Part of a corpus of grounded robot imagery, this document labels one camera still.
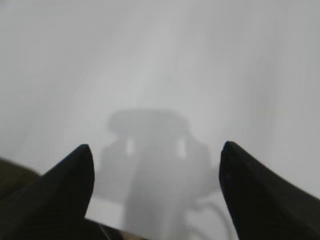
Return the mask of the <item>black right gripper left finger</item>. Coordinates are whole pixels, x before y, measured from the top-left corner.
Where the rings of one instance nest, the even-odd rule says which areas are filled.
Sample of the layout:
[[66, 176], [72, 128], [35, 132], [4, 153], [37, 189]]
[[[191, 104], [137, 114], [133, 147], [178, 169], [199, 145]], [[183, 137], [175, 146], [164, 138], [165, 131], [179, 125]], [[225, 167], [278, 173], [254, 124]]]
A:
[[0, 206], [2, 240], [90, 240], [85, 223], [94, 188], [92, 152], [81, 144]]

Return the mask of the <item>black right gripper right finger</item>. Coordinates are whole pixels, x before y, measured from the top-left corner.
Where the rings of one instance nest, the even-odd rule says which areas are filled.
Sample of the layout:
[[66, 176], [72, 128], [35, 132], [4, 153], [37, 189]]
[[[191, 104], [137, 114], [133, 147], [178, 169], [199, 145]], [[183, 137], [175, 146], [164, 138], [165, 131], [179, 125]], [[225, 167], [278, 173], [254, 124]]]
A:
[[233, 141], [221, 151], [219, 183], [240, 240], [320, 238], [320, 200]]

